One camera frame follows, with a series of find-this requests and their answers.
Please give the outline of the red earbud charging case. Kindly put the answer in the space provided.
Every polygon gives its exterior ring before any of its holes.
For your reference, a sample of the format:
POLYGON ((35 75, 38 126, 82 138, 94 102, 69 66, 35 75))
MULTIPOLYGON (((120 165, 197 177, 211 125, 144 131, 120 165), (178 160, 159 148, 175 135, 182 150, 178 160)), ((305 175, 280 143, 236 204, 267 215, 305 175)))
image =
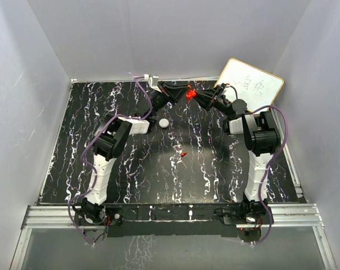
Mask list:
POLYGON ((185 98, 190 101, 192 98, 196 97, 196 90, 195 89, 189 89, 185 95, 185 98))

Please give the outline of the white earbud charging case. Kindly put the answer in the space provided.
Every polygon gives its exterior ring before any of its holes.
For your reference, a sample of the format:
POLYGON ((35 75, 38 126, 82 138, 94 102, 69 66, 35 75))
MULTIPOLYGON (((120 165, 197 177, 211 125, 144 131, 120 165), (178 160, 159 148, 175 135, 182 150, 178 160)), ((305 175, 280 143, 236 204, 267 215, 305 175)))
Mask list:
POLYGON ((167 128, 169 126, 170 122, 167 119, 162 118, 158 121, 158 124, 161 128, 167 128))

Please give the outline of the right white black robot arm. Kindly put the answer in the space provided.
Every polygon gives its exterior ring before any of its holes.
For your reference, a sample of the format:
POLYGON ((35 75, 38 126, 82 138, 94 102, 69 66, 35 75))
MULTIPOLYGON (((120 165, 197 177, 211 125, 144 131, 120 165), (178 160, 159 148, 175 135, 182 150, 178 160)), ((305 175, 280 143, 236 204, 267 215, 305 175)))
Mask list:
POLYGON ((229 101, 223 94, 228 87, 228 84, 221 84, 205 90, 190 89, 186 99, 195 99, 207 111, 214 107, 227 116, 223 121, 225 133, 243 135, 250 157, 244 196, 249 202, 264 202, 267 198, 269 161, 280 147, 280 134, 271 112, 254 114, 247 110, 244 100, 236 98, 229 101))

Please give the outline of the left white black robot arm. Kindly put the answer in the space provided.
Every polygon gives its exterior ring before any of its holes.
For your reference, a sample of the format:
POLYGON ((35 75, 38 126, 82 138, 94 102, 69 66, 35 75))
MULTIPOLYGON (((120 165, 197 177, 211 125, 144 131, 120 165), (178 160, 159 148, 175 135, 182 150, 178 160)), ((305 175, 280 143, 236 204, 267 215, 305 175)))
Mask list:
POLYGON ((129 136, 150 133, 156 124, 157 112, 168 103, 175 105, 191 88, 166 82, 159 82, 157 87, 159 90, 147 96, 146 102, 137 104, 133 115, 107 114, 90 143, 94 159, 85 200, 92 204, 86 217, 93 224, 101 224, 105 220, 106 211, 100 205, 106 201, 112 167, 122 154, 129 136))

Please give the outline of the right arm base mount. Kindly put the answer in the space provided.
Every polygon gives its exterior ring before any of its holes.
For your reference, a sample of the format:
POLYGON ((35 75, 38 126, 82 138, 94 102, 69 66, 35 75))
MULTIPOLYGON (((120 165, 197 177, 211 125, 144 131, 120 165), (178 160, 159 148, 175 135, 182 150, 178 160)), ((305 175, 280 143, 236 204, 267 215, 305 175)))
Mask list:
POLYGON ((248 224, 251 226, 273 224, 274 220, 266 211, 259 213, 245 213, 240 208, 216 208, 214 215, 225 225, 242 225, 248 224))

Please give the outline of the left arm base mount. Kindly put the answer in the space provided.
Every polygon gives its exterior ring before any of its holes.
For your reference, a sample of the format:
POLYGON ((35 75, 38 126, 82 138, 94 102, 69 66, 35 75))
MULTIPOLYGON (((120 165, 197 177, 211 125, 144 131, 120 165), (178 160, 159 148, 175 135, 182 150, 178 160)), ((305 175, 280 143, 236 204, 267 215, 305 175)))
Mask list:
POLYGON ((75 211, 75 222, 80 226, 120 226, 123 223, 123 210, 120 208, 104 207, 93 217, 85 214, 81 209, 72 208, 75 211))

